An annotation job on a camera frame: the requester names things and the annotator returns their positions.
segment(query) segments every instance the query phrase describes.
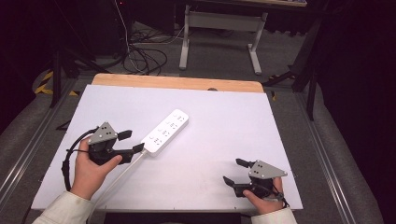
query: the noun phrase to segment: power strip switch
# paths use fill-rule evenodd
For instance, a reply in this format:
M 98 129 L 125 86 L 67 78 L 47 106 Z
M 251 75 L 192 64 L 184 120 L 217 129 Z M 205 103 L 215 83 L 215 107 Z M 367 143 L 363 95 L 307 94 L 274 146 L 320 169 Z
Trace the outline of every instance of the power strip switch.
M 189 116 L 176 109 L 152 130 L 142 143 L 152 157 L 157 156 L 175 136 L 188 124 Z

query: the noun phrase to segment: wrist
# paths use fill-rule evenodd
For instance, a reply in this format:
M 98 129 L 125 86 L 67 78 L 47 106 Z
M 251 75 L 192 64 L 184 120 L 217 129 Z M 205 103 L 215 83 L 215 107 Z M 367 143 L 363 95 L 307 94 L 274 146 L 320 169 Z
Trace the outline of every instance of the wrist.
M 259 208 L 258 210 L 259 210 L 260 215 L 266 215 L 266 214 L 273 213 L 273 212 L 276 212 L 276 211 L 279 211 L 282 209 L 283 209 L 282 203 L 281 204 L 276 203 L 276 204 L 272 204 L 271 206 L 267 205 L 265 207 Z
M 74 187 L 74 186 L 70 189 L 70 193 L 77 195 L 78 197 L 83 198 L 88 201 L 90 201 L 92 198 L 92 194 L 90 194 L 89 192 L 86 192 L 85 190 L 81 190 L 78 187 Z

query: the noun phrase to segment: white board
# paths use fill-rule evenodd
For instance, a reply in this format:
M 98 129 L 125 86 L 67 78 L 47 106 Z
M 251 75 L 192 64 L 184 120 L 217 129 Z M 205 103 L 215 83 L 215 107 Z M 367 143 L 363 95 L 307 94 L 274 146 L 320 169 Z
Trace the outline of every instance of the white board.
M 144 157 L 98 204 L 107 211 L 241 212 L 254 207 L 236 198 L 223 176 L 248 183 L 248 169 L 235 163 L 261 160 L 287 171 L 282 177 L 292 209 L 302 209 L 288 158 L 265 93 L 190 91 L 89 85 L 35 196 L 33 209 L 45 209 L 65 191 L 61 172 L 66 150 L 83 133 L 108 121 L 116 132 L 133 130 L 114 149 L 140 143 L 174 109 L 189 124 L 155 158 Z M 74 178 L 74 153 L 70 179 Z M 128 166 L 119 165 L 96 192 L 95 201 Z

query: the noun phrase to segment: hand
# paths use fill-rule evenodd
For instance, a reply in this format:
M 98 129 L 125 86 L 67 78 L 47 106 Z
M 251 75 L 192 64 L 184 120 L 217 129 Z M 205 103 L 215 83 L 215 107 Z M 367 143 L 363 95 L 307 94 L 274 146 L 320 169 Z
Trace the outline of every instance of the hand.
M 278 190 L 278 192 L 283 192 L 282 188 L 282 179 L 280 177 L 275 177 L 274 178 L 274 191 Z M 280 210 L 283 208 L 283 202 L 268 202 L 265 201 L 259 197 L 257 197 L 254 193 L 251 191 L 245 189 L 244 190 L 244 195 L 248 198 L 248 200 L 257 208 L 259 213 L 261 215 L 265 215 L 268 213 L 275 212 L 277 210 Z
M 81 140 L 76 157 L 75 179 L 70 192 L 77 196 L 90 200 L 92 195 L 99 190 L 110 173 L 122 160 L 122 156 L 116 156 L 103 165 L 97 165 L 90 160 L 88 151 L 88 138 Z

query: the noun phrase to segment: table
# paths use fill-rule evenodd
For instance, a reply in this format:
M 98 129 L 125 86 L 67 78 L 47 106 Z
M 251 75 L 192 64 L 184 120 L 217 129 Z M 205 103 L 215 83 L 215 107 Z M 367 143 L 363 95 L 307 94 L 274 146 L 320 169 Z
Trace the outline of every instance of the table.
M 234 1 L 228 1 L 224 4 L 232 4 Z M 244 0 L 242 3 L 255 3 L 263 5 L 275 5 L 286 7 L 305 7 L 306 2 L 290 2 L 282 0 Z M 267 13 L 263 12 L 261 17 L 249 17 L 239 15 L 226 15 L 218 13 L 207 13 L 190 11 L 191 6 L 186 5 L 184 18 L 184 37 L 180 55 L 179 68 L 185 70 L 187 68 L 187 59 L 189 54 L 189 29 L 190 27 L 202 27 L 212 29 L 227 29 L 237 31 L 256 32 L 253 44 L 248 44 L 247 49 L 250 55 L 254 72 L 256 75 L 262 73 L 256 49 L 262 36 L 262 30 L 267 18 Z
M 116 132 L 133 127 L 132 138 L 114 146 L 123 149 L 137 145 L 167 116 L 164 112 L 175 107 L 190 116 L 188 126 L 159 156 L 144 158 L 98 204 L 98 209 L 107 212 L 251 211 L 254 208 L 248 200 L 236 198 L 222 180 L 222 176 L 227 175 L 236 183 L 248 183 L 248 170 L 236 165 L 236 158 L 261 159 L 287 171 L 284 190 L 289 195 L 291 208 L 303 208 L 268 98 L 260 83 L 98 74 L 92 84 L 81 97 L 64 140 L 35 196 L 33 209 L 45 209 L 64 191 L 59 169 L 64 150 L 92 125 L 100 125 L 99 122 L 108 119 Z M 218 91 L 202 91 L 208 88 Z M 73 179 L 72 161 L 70 166 L 70 179 Z M 94 201 L 124 167 L 118 166 L 107 176 L 104 185 L 93 196 Z

